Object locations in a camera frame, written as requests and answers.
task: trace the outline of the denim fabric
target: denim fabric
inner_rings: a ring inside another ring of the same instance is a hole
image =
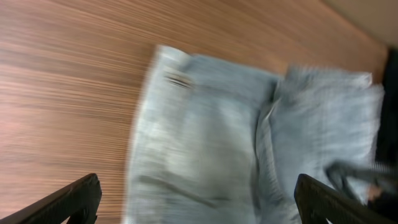
[[[382,90],[369,75],[330,76],[293,69],[283,80],[159,47],[132,132],[123,223],[299,222],[298,174],[325,182],[327,158],[365,155],[377,130]]]

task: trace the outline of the gray fabric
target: gray fabric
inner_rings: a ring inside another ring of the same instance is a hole
[[[325,157],[344,158],[340,146],[353,149],[349,155],[367,154],[372,144],[368,137],[377,130],[370,125],[378,118],[373,100],[382,96],[380,88],[369,87],[369,74],[339,70],[323,74],[335,77],[330,83],[344,93],[337,100],[318,81],[314,89],[303,91],[307,80],[318,80],[312,74],[316,72],[291,70],[283,80],[255,68],[159,47],[132,133],[123,223],[299,222],[292,200],[296,173],[324,182],[319,172],[329,162]],[[343,88],[338,76],[364,77],[367,83]],[[311,97],[318,92],[322,94]],[[319,101],[330,101],[330,107],[324,106],[328,110],[318,110],[314,105]],[[325,111],[346,105],[354,106],[346,107],[344,118],[336,113],[328,120]],[[349,119],[355,114],[361,118]],[[318,133],[315,121],[322,121],[327,131]],[[346,130],[342,141],[333,135],[341,128]],[[316,136],[328,136],[333,144]],[[289,159],[296,154],[296,161]],[[303,166],[299,160],[307,156],[320,160]]]

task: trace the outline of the folded cloth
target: folded cloth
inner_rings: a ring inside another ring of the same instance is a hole
[[[299,222],[298,174],[327,182],[329,157],[371,148],[382,89],[369,77],[293,68],[284,80],[160,46],[132,133],[123,223]]]

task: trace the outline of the wooden surface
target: wooden surface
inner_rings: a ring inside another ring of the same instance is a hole
[[[96,172],[97,222],[119,222],[155,44],[280,73],[303,63],[380,74],[386,59],[315,0],[0,0],[0,218]]]

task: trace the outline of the brown wood grain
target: brown wood grain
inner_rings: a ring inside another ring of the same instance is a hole
[[[95,172],[120,221],[132,118],[154,46],[283,73],[375,73],[386,48],[316,0],[0,0],[0,218]]]

